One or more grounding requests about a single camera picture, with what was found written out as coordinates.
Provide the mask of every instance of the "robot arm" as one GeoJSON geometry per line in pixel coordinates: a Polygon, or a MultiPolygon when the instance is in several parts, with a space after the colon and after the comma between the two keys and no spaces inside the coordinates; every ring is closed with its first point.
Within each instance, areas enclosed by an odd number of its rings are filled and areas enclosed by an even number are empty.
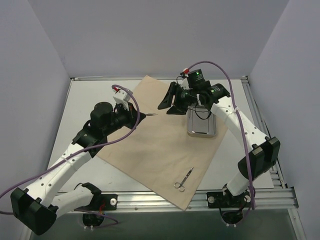
{"type": "MultiPolygon", "coordinates": [[[[170,108],[167,114],[184,115],[190,105],[205,106],[208,111],[223,120],[243,145],[241,127],[232,107],[230,93],[219,83],[211,86],[210,82],[203,78],[201,69],[189,72],[181,85],[172,82],[158,109],[170,108]]],[[[239,108],[237,110],[245,131],[252,179],[255,180],[276,164],[280,142],[276,137],[269,138],[253,125],[239,108]]],[[[230,193],[232,197],[239,196],[247,191],[248,185],[249,176],[244,157],[238,162],[238,173],[226,184],[226,195],[230,193]]]]}
{"type": "MultiPolygon", "coordinates": [[[[37,235],[45,233],[57,218],[76,208],[90,206],[100,200],[101,190],[91,183],[84,183],[68,193],[57,195],[61,187],[85,163],[92,159],[106,144],[107,136],[116,130],[127,127],[133,129],[138,113],[129,103],[130,97],[123,90],[117,90],[113,97],[115,108],[109,102],[99,102],[94,106],[83,128],[54,163],[55,169],[41,176],[24,190],[16,188],[10,195],[13,214],[37,235]],[[70,159],[67,157],[85,148],[70,159]]],[[[140,113],[139,122],[146,117],[140,113]]]]}

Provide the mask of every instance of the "white wall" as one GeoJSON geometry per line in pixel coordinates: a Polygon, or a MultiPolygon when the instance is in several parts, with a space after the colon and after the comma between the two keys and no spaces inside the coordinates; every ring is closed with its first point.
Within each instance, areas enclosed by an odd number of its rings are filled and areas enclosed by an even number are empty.
{"type": "Polygon", "coordinates": [[[252,71],[288,0],[29,2],[71,77],[172,77],[200,60],[240,77],[252,71]]]}
{"type": "MultiPolygon", "coordinates": [[[[69,76],[27,0],[0,1],[0,192],[46,168],[69,76]]],[[[10,195],[0,200],[10,211],[10,195]]],[[[22,224],[0,215],[0,239],[22,224]]]]}
{"type": "Polygon", "coordinates": [[[308,239],[320,238],[320,1],[290,0],[249,82],[294,186],[308,239]]]}

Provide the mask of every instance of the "brown paper sheet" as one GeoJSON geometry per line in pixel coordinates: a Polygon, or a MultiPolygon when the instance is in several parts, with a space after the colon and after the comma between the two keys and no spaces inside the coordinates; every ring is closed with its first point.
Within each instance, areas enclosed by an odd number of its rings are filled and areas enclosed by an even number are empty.
{"type": "MultiPolygon", "coordinates": [[[[217,134],[213,138],[191,137],[187,134],[185,115],[167,115],[158,110],[169,85],[146,76],[134,89],[140,111],[147,116],[125,140],[104,147],[98,156],[151,189],[164,199],[185,210],[203,179],[227,127],[216,118],[217,134]],[[185,191],[174,187],[188,171],[192,173],[184,183],[185,191]]],[[[129,129],[123,127],[108,137],[116,140],[129,129]]]]}

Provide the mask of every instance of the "scissors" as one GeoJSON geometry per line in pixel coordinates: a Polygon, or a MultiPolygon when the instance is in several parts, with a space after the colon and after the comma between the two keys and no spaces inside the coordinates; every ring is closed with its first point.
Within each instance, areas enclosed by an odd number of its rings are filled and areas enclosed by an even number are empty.
{"type": "Polygon", "coordinates": [[[184,192],[184,191],[186,190],[186,188],[184,187],[184,183],[185,183],[185,181],[187,180],[187,178],[189,177],[189,175],[191,174],[191,172],[192,172],[193,169],[194,169],[194,167],[192,167],[192,168],[188,171],[188,173],[185,175],[185,177],[184,177],[184,179],[182,180],[181,183],[180,183],[180,182],[176,182],[176,183],[174,184],[174,187],[175,187],[176,189],[179,189],[180,192],[184,192]]]}

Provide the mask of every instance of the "screw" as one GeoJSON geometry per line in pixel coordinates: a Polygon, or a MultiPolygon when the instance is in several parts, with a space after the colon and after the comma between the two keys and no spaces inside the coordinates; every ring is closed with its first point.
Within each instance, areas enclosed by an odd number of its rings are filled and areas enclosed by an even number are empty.
{"type": "Polygon", "coordinates": [[[111,198],[110,205],[115,206],[117,204],[117,200],[115,198],[111,198]]]}
{"type": "Polygon", "coordinates": [[[215,198],[213,196],[208,197],[208,202],[213,204],[215,202],[215,198]]]}

